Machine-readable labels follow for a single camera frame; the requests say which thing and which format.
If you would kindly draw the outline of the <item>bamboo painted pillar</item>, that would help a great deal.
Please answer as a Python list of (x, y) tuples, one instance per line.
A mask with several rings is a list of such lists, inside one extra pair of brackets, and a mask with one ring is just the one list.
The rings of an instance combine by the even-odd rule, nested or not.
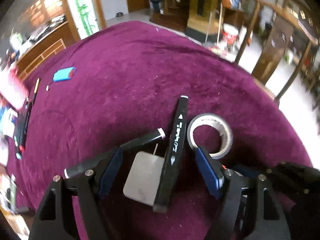
[(94, 0), (67, 0), (67, 3), (81, 40), (101, 29)]

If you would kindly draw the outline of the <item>purple velvet tablecloth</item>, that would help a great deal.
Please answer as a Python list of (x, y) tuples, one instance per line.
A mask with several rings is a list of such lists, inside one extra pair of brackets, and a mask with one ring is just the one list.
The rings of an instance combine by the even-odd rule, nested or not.
[[(70, 80), (54, 74), (75, 67)], [(187, 129), (203, 113), (226, 120), (233, 132), (223, 168), (288, 162), (311, 167), (304, 146), (276, 104), (237, 65), (165, 29), (125, 22), (100, 31), (50, 57), (26, 80), (41, 79), (31, 110), (25, 151), (10, 152), (22, 200), (37, 212), (52, 181), (64, 169), (163, 128), (165, 139), (123, 152), (123, 161), (100, 210), (113, 239), (205, 239), (220, 207), (189, 147), (187, 130), (180, 172), (166, 213), (123, 194), (138, 152), (165, 158), (180, 96), (188, 97)], [(318, 210), (298, 207), (273, 191), (290, 239), (319, 239)]]

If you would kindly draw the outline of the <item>black pen orange cap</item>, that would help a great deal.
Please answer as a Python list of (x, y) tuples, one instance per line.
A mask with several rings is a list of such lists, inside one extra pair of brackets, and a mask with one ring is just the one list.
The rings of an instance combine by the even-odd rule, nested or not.
[(36, 80), (36, 83), (35, 83), (35, 87), (34, 87), (33, 100), (32, 100), (33, 103), (34, 103), (35, 100), (36, 100), (37, 91), (38, 91), (40, 82), (41, 82), (41, 79), (38, 77), (37, 80)]

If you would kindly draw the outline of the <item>pink knitted bottle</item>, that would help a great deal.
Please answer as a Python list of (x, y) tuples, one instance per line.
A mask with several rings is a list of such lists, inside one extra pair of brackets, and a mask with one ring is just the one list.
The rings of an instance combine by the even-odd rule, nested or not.
[(29, 91), (17, 77), (15, 68), (4, 68), (1, 71), (1, 95), (18, 111), (29, 96)]

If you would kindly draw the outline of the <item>white red bucket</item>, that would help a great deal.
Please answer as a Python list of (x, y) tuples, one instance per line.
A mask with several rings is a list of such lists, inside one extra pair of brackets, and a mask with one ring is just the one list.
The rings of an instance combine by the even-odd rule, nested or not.
[(222, 28), (222, 42), (227, 48), (231, 48), (235, 45), (239, 36), (239, 30), (233, 25), (228, 23), (223, 24)]

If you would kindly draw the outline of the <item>black marker blue cap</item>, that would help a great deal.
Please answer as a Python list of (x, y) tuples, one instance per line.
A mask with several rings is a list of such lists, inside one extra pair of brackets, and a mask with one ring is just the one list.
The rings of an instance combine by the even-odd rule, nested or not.
[(19, 113), (15, 125), (14, 142), (16, 147), (16, 158), (22, 159), (22, 154), (25, 151), (25, 114)]

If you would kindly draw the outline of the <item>black marker red cap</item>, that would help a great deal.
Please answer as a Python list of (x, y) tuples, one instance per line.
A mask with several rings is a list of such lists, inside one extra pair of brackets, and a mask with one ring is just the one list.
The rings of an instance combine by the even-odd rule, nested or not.
[(31, 110), (33, 107), (33, 102), (30, 101), (26, 105), (25, 113), (23, 116), (23, 122), (22, 122), (22, 129), (20, 132), (20, 142), (18, 145), (19, 153), (22, 154), (25, 151), (25, 141), (26, 141), (26, 136), (27, 136), (27, 129), (28, 129), (28, 124), (29, 124), (29, 119), (30, 119), (30, 114)]

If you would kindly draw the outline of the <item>black tape roll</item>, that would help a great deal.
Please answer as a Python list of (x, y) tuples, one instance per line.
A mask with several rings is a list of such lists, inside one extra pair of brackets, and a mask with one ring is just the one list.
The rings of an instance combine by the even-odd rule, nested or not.
[(187, 141), (195, 152), (200, 145), (207, 146), (212, 159), (222, 159), (233, 144), (233, 132), (222, 117), (203, 113), (195, 116), (188, 125)]

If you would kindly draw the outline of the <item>black marker pink cap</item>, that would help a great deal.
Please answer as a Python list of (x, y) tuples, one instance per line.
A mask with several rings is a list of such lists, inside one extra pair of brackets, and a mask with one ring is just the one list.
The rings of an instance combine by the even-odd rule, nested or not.
[(167, 212), (172, 189), (176, 184), (180, 172), (180, 162), (183, 157), (183, 147), (187, 130), (188, 100), (186, 95), (180, 96), (178, 100), (159, 186), (152, 207), (156, 213)]

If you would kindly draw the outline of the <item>wooden cabinet with window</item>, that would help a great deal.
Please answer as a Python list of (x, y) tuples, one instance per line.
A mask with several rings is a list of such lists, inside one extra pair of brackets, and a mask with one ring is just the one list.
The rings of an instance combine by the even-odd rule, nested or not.
[(1, 0), (1, 57), (19, 53), (20, 80), (79, 40), (67, 0)]

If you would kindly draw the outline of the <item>brown cardboard box tray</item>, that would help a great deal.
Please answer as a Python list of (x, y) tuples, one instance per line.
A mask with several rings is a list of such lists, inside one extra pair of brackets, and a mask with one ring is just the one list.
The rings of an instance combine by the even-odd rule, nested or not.
[(9, 211), (1, 207), (1, 212), (4, 218), (9, 223), (12, 230), (18, 235), (20, 239), (29, 239), (30, 230), (21, 215), (13, 215)]

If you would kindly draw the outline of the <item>black marker white caps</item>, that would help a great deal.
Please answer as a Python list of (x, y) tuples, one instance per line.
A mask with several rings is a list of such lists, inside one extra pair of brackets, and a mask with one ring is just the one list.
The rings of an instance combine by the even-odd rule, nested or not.
[(80, 163), (73, 165), (72, 167), (65, 168), (65, 178), (69, 179), (83, 174), (85, 171), (95, 168), (103, 160), (111, 160), (117, 151), (119, 151), (120, 153), (130, 151), (132, 149), (141, 148), (142, 146), (145, 146), (147, 144), (159, 142), (164, 139), (165, 133), (163, 128), (158, 128), (141, 137), (132, 139), (120, 146), (116, 146), (107, 152), (101, 153), (92, 158), (85, 159)]

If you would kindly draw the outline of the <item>small white charger cube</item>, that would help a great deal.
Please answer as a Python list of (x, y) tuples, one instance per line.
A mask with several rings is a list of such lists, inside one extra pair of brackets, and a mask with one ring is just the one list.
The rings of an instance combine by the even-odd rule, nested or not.
[(140, 151), (136, 154), (123, 188), (125, 197), (153, 206), (164, 158)]

